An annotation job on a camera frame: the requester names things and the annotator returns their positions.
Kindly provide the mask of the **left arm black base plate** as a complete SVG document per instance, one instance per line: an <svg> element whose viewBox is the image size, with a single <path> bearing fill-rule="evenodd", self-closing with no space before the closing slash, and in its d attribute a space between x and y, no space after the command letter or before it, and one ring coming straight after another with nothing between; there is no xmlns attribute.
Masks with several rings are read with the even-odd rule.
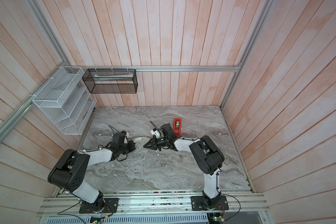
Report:
<svg viewBox="0 0 336 224"><path fill-rule="evenodd" d="M116 213L118 208L118 198L98 198L94 203L82 202L79 214L88 213Z"/></svg>

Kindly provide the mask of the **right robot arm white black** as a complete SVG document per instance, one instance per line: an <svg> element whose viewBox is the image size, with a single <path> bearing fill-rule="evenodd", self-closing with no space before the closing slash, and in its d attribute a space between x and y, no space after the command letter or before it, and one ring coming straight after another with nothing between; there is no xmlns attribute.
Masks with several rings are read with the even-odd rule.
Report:
<svg viewBox="0 0 336 224"><path fill-rule="evenodd" d="M205 135L201 138L186 138L181 134L182 120L174 119L174 125L169 123L160 128L154 126L150 131L152 138L144 145L151 150L171 149L193 154L198 167L204 173L204 189L201 196L192 196L193 211L229 210L226 195L219 189L219 173L225 157L212 139Z"/></svg>

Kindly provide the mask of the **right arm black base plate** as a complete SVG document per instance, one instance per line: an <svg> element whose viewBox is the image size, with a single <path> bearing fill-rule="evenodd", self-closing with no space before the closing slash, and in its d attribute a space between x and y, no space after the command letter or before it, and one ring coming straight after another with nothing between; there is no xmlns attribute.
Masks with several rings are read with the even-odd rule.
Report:
<svg viewBox="0 0 336 224"><path fill-rule="evenodd" d="M191 208L193 211L227 211L229 210L229 205L226 196L216 196L210 199L207 196L192 196L191 198Z"/></svg>

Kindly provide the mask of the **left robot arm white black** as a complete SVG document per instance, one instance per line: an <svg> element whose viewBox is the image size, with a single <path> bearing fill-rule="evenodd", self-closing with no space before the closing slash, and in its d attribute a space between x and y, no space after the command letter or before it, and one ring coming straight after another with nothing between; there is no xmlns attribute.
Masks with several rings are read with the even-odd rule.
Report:
<svg viewBox="0 0 336 224"><path fill-rule="evenodd" d="M68 149L58 160L48 175L48 182L68 190L80 198L82 204L92 207L95 212L103 209L103 193L92 187L85 174L89 166L118 159L135 150L135 143L128 139L126 131L113 134L111 141L104 147L90 151Z"/></svg>

